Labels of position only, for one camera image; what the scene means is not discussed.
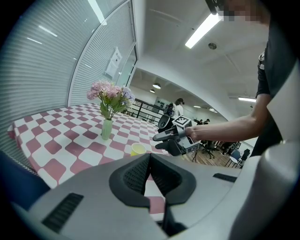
railing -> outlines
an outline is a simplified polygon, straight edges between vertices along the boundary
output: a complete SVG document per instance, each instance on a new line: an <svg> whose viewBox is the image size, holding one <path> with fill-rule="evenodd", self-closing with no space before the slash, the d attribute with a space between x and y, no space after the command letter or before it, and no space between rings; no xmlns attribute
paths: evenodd
<svg viewBox="0 0 300 240"><path fill-rule="evenodd" d="M131 108L123 113L157 126L160 118L164 115L163 112L164 110L158 106L136 99Z"/></svg>

human arm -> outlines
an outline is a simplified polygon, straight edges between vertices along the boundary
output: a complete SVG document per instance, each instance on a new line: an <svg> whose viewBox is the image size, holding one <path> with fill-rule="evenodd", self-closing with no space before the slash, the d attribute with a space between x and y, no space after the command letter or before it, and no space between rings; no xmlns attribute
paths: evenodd
<svg viewBox="0 0 300 240"><path fill-rule="evenodd" d="M178 107L178 115L183 116L183 107L179 105Z"/></svg>
<svg viewBox="0 0 300 240"><path fill-rule="evenodd" d="M194 141L211 140L238 142L257 137L268 119L269 94L259 94L253 111L244 117L220 124L197 125L186 128L186 135Z"/></svg>

black t-shirt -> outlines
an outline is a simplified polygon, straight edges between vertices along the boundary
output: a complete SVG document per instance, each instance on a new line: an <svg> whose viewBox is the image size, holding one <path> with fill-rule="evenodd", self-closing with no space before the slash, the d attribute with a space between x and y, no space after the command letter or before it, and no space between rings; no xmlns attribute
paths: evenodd
<svg viewBox="0 0 300 240"><path fill-rule="evenodd" d="M296 56L283 32L277 23L271 20L268 43L265 51L259 56L256 96L266 93L274 98L288 78L295 62ZM281 140L279 129L270 115L263 132L256 141L252 156L261 155L268 147L280 143Z"/></svg>

fluorescent light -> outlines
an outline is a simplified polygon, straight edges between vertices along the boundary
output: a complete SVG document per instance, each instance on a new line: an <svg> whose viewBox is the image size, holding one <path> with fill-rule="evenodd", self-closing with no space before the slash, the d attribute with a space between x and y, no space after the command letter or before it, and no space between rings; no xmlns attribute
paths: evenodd
<svg viewBox="0 0 300 240"><path fill-rule="evenodd" d="M38 41L36 41L36 40L34 40L34 39L32 39L32 38L29 38L29 37L27 37L27 39L28 39L28 40L31 40L31 41L33 41L33 42L35 42L35 43L42 44L41 42L38 42Z"/></svg>
<svg viewBox="0 0 300 240"><path fill-rule="evenodd" d="M219 21L221 17L216 14L210 14L200 27L194 32L191 38L187 41L186 46L192 48L209 30L211 30Z"/></svg>
<svg viewBox="0 0 300 240"><path fill-rule="evenodd" d="M107 25L105 19L104 19L104 16L103 16L103 13L101 11L101 9L99 8L96 0L88 0L90 6L92 7L94 13L96 14L98 20L100 23L102 23L102 25Z"/></svg>
<svg viewBox="0 0 300 240"><path fill-rule="evenodd" d="M210 108L209 109L211 112L213 112L213 113L217 113L217 111L215 110L215 109L213 109L213 108Z"/></svg>
<svg viewBox="0 0 300 240"><path fill-rule="evenodd" d="M39 27L40 29L44 30L45 32L48 32L48 33L50 33L51 35L53 35L53 36L57 37L57 35L56 35L55 33L51 32L51 31L50 31L50 30L48 30L47 28L44 28L44 27L43 27L43 26L41 26L41 25L39 25L38 27Z"/></svg>
<svg viewBox="0 0 300 240"><path fill-rule="evenodd" d="M159 83L155 83L153 84L153 87L157 88L157 89L161 89L160 84Z"/></svg>
<svg viewBox="0 0 300 240"><path fill-rule="evenodd" d="M247 97L239 97L240 101L247 101L247 102L256 102L255 98L247 98Z"/></svg>

human hand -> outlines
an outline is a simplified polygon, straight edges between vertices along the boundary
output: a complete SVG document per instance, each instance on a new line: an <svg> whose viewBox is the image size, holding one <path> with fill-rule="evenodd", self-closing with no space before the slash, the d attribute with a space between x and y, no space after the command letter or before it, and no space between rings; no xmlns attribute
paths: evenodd
<svg viewBox="0 0 300 240"><path fill-rule="evenodd" d="M186 136L191 137L194 142L198 141L197 134L194 131L194 127L187 127L187 128L185 128L185 133L186 133Z"/></svg>

